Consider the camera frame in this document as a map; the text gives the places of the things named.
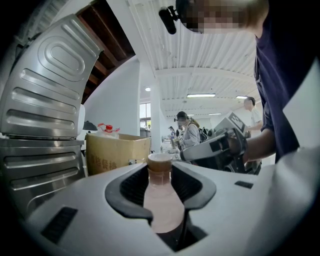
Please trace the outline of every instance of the woman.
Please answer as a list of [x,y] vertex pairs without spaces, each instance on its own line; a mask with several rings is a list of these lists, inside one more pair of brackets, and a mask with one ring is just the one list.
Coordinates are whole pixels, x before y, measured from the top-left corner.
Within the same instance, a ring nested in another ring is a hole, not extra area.
[[172,126],[170,126],[170,127],[169,127],[169,130],[171,131],[171,133],[170,133],[170,139],[174,139],[175,136],[176,136],[175,129],[174,129]]
[[183,141],[180,142],[184,149],[200,144],[200,125],[193,118],[189,118],[188,115],[180,111],[177,115],[178,127],[185,127],[183,134]]

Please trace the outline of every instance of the stainless steel panel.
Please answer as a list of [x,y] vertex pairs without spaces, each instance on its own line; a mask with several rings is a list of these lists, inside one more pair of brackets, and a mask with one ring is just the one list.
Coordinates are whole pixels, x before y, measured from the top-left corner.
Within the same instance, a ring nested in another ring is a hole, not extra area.
[[85,177],[83,143],[0,139],[1,181],[24,217],[67,185]]
[[9,136],[77,137],[82,95],[103,50],[75,15],[54,23],[17,61],[0,102]]

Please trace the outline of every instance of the navy shirt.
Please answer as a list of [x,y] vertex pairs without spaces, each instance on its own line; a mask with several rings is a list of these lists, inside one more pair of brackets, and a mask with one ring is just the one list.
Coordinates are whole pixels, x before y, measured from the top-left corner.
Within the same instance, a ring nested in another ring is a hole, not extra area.
[[289,2],[292,6],[281,6],[279,2],[269,0],[263,33],[256,39],[254,74],[264,112],[261,131],[274,131],[276,161],[299,147],[283,109],[319,56],[320,36],[310,4],[303,7],[303,2]]

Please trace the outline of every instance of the ceiling light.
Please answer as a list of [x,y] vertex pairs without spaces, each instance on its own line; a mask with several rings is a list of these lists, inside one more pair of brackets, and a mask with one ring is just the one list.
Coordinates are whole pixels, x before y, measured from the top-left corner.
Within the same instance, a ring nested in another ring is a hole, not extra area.
[[199,93],[199,94],[188,94],[187,98],[212,98],[216,96],[215,93]]

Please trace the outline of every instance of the bottle holder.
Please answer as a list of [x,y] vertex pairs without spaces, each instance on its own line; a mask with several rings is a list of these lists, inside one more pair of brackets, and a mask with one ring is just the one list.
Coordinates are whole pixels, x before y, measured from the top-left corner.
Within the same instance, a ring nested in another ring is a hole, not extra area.
[[[144,196],[149,184],[148,166],[143,164],[111,181],[105,189],[108,204],[119,214],[130,219],[146,219],[151,224],[153,215],[143,208]],[[174,251],[179,251],[202,239],[207,234],[193,226],[190,210],[206,206],[216,193],[216,185],[208,178],[186,167],[172,165],[171,185],[184,205],[182,233],[178,238],[167,240],[160,235]]]

